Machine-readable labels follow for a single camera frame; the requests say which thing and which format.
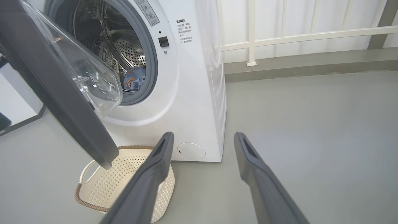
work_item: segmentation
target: vertical railing bar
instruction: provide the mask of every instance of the vertical railing bar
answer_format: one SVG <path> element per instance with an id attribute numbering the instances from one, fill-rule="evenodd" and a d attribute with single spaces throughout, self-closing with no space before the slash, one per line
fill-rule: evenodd
<path id="1" fill-rule="evenodd" d="M 247 66 L 257 65 L 255 59 L 256 47 L 256 0 L 249 0 L 249 61 Z"/>
<path id="2" fill-rule="evenodd" d="M 315 25 L 318 17 L 318 0 L 314 0 L 314 12 L 312 13 L 311 30 L 310 33 L 315 33 Z"/>
<path id="3" fill-rule="evenodd" d="M 281 37 L 285 36 L 286 6 L 287 6 L 287 0 L 283 0 Z"/>
<path id="4" fill-rule="evenodd" d="M 351 6 L 352 6 L 352 0 L 347 1 L 347 7 L 345 8 L 345 13 L 344 13 L 344 18 L 343 18 L 343 25 L 341 26 L 341 30 L 347 30 L 347 22 L 349 15 L 351 13 Z"/>
<path id="5" fill-rule="evenodd" d="M 386 6 L 387 0 L 381 0 L 380 5 L 378 6 L 377 13 L 375 15 L 375 19 L 373 20 L 372 28 L 376 28 L 378 26 L 378 22 L 380 22 L 381 15 L 383 14 L 384 7 Z"/>
<path id="6" fill-rule="evenodd" d="M 220 28 L 221 28 L 221 43 L 222 45 L 225 44 L 225 34 L 224 34 L 224 17 L 222 15 L 222 0 L 218 0 L 219 6 L 219 16 L 220 16 Z"/>

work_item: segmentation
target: washing machine door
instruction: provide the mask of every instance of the washing machine door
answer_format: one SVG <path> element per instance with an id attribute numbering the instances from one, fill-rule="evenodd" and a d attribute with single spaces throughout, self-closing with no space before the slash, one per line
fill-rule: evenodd
<path id="1" fill-rule="evenodd" d="M 80 146 L 109 169 L 119 151 L 100 117 L 121 102 L 118 77 L 27 3 L 0 2 L 1 53 Z"/>

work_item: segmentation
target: concrete ledge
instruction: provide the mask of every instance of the concrete ledge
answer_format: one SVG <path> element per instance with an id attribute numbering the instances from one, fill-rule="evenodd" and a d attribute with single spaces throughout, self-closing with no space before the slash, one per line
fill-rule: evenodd
<path id="1" fill-rule="evenodd" d="M 309 75 L 357 73 L 365 71 L 398 71 L 398 47 L 374 50 L 340 51 L 295 55 L 224 65 L 225 81 L 276 79 Z"/>

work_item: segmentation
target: basket handle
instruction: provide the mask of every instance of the basket handle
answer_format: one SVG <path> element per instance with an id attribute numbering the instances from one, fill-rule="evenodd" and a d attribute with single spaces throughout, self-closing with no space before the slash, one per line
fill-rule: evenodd
<path id="1" fill-rule="evenodd" d="M 87 166 L 83 169 L 83 171 L 82 171 L 82 174 L 80 174 L 80 181 L 79 181 L 79 183 L 80 184 L 86 184 L 86 183 L 88 183 L 90 180 L 91 180 L 91 178 L 94 176 L 94 174 L 98 171 L 98 169 L 100 168 L 100 166 L 96 169 L 96 171 L 91 175 L 91 177 L 85 182 L 83 179 L 84 179 L 84 176 L 86 175 L 86 172 L 87 172 L 87 170 L 95 163 L 96 161 L 95 160 L 93 160 L 93 161 L 91 161 L 89 164 L 87 164 Z"/>

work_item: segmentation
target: transparent door glass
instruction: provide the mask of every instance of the transparent door glass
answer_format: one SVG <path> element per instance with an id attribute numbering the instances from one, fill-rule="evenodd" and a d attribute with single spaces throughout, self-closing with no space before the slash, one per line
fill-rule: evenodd
<path id="1" fill-rule="evenodd" d="M 39 10 L 24 1 L 21 4 L 98 117 L 108 115 L 122 101 L 119 76 Z"/>

